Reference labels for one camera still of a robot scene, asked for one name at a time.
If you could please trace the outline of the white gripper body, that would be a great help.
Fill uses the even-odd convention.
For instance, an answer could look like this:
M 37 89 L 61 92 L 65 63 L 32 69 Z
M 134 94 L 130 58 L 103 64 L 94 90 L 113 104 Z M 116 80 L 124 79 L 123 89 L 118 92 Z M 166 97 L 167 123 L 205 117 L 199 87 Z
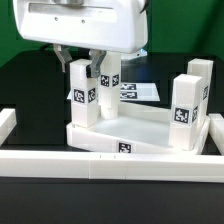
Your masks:
M 13 0 L 27 40 L 134 53 L 148 40 L 146 0 Z

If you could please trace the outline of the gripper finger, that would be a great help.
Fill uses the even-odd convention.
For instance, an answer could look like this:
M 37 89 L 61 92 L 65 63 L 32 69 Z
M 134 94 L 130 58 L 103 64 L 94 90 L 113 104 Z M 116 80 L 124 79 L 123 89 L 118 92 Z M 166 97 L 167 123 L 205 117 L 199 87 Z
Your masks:
M 72 60 L 69 48 L 64 45 L 54 44 L 53 49 L 59 61 L 61 62 L 62 71 L 66 72 L 66 63 Z
M 100 66 L 106 56 L 104 50 L 90 50 L 91 64 L 86 66 L 86 76 L 88 78 L 98 78 L 101 75 Z

